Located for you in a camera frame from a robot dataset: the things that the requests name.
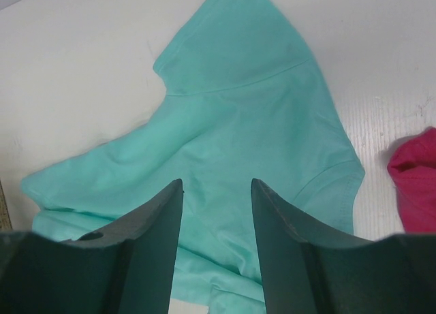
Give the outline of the teal t shirt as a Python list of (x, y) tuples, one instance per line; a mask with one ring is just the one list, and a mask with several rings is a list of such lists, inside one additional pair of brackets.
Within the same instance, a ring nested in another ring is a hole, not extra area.
[(77, 239), (181, 179), (172, 297), (263, 313), (251, 209), (258, 178), (347, 233), (364, 170), (309, 47), (270, 0), (206, 0), (156, 60), (163, 103), (143, 126), (24, 178), (33, 230)]

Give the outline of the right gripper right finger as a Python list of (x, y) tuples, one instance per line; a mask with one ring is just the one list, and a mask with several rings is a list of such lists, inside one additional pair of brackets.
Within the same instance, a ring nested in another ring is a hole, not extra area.
[(370, 241), (334, 229), (251, 184), (268, 313), (434, 313), (435, 236)]

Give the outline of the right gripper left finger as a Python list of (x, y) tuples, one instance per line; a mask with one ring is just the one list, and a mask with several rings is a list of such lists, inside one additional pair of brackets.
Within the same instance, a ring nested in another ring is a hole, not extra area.
[(183, 184), (78, 240), (1, 233), (2, 313), (167, 313)]

